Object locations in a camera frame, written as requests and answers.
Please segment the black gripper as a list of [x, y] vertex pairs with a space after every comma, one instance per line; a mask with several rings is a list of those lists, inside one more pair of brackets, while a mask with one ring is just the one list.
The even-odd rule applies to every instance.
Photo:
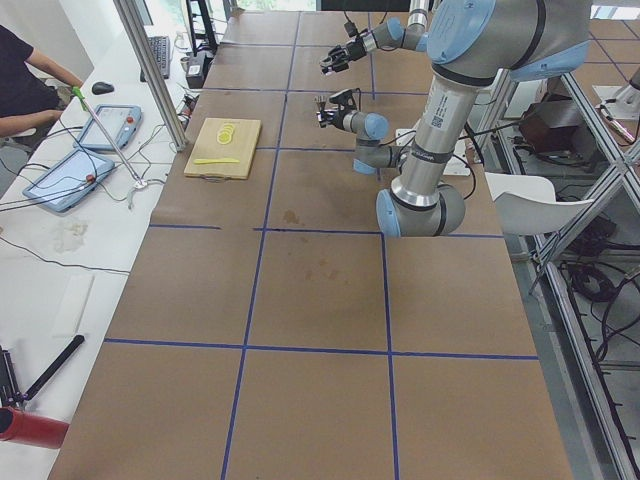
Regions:
[[334, 73], [338, 73], [349, 68], [349, 63], [344, 61], [356, 61], [366, 55], [367, 49], [364, 40], [362, 38], [354, 38], [345, 46], [336, 45], [333, 47], [324, 57], [324, 61], [339, 61], [334, 62]]
[[334, 125], [337, 129], [343, 131], [355, 131], [353, 126], [354, 118], [358, 111], [339, 111], [336, 108], [321, 109], [318, 114], [318, 123], [320, 126]]

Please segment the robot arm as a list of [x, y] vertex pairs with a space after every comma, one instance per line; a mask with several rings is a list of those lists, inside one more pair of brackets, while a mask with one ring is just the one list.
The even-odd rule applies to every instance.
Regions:
[[336, 45], [320, 60], [323, 75], [347, 70], [355, 62], [375, 50], [393, 51], [404, 49], [417, 52], [427, 50], [428, 16], [434, 13], [439, 1], [410, 1], [408, 23], [403, 25], [398, 18], [384, 18], [372, 29], [359, 30], [344, 13], [344, 29], [349, 41]]
[[331, 74], [383, 47], [424, 52], [431, 61], [426, 106], [406, 148], [382, 146], [387, 120], [348, 104], [346, 91], [331, 96], [337, 109], [318, 114], [320, 125], [355, 133], [355, 167], [399, 169], [376, 200], [380, 230], [389, 237], [439, 236], [461, 225], [463, 196], [441, 177], [479, 91], [499, 70], [515, 82], [559, 76], [579, 67], [589, 49], [589, 1], [442, 1], [433, 17], [428, 5], [411, 2], [406, 25], [391, 18], [352, 31], [347, 44], [320, 62], [323, 74]]

